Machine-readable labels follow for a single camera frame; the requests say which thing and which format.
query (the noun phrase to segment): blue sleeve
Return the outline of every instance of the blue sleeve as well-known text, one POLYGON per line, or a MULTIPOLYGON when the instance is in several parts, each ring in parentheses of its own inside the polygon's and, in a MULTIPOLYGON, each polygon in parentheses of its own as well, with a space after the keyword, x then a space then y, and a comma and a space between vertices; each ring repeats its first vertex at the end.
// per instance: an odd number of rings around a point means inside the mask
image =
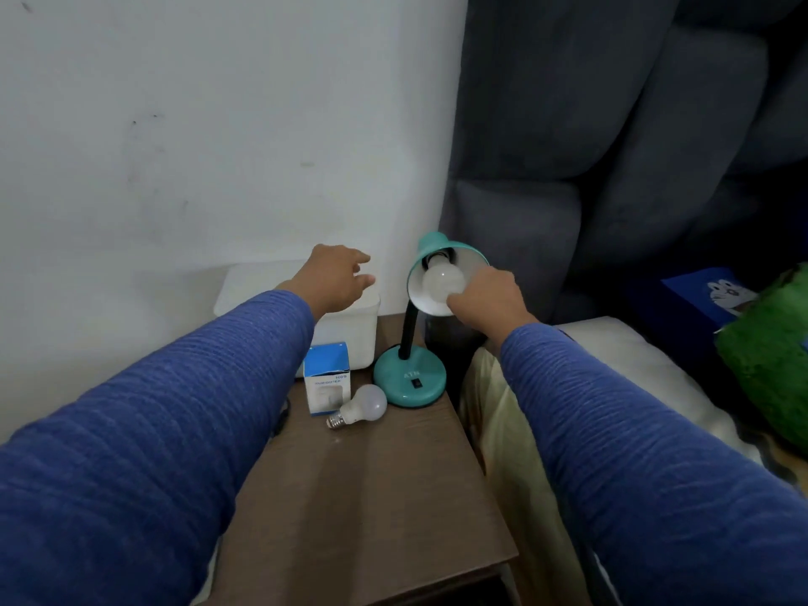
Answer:
POLYGON ((793 489, 548 325, 502 346, 548 478, 624 606, 808 599, 793 489))
POLYGON ((303 300, 267 292, 19 430, 0 603, 187 606, 313 333, 303 300))

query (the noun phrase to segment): desk lamp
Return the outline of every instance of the desk lamp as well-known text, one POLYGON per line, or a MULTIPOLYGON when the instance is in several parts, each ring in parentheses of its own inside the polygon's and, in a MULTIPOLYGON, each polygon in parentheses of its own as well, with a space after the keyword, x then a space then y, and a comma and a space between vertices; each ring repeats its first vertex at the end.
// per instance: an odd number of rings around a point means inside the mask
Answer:
POLYGON ((418 256, 407 277, 409 303, 401 344, 385 351, 373 368, 373 382, 385 392, 389 404, 422 408, 444 392, 446 368, 437 355, 412 344, 418 311, 451 316, 446 298, 462 293, 474 273, 486 265, 486 258, 477 249, 452 242, 440 232, 421 238, 418 256))

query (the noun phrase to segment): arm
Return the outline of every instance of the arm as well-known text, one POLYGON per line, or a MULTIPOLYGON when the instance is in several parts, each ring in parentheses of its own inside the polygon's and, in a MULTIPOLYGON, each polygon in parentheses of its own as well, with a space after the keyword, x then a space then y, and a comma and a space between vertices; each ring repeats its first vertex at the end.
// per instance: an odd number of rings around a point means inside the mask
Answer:
POLYGON ((792 489, 540 325, 510 273, 450 301, 501 348, 548 478, 623 604, 805 599, 808 507, 792 489))
POLYGON ((272 433, 315 321, 368 257, 304 269, 0 448, 0 603, 187 606, 272 433))

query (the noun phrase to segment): blue and white box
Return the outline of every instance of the blue and white box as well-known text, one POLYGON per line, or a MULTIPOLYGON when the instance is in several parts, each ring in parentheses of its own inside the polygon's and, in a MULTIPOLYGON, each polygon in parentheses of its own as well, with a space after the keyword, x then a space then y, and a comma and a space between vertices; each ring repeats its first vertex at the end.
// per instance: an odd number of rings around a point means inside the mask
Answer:
POLYGON ((351 365, 346 343, 321 344, 308 349, 303 360, 308 412, 330 415, 351 399, 351 365))

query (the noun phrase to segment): hand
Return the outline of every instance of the hand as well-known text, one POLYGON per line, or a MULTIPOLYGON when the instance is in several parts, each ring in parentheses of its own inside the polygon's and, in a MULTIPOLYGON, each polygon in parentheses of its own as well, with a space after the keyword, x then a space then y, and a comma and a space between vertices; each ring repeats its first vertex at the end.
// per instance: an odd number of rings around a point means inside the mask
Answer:
POLYGON ((491 266, 481 268, 465 291, 451 294, 446 304, 463 325, 488 336, 497 350, 517 327, 539 323, 525 308, 513 274, 491 266))
POLYGON ((376 282, 371 274, 358 274, 359 264, 370 255, 347 246, 317 245, 308 261, 290 280, 276 287, 299 296, 319 321, 326 313, 338 313, 353 304, 376 282))

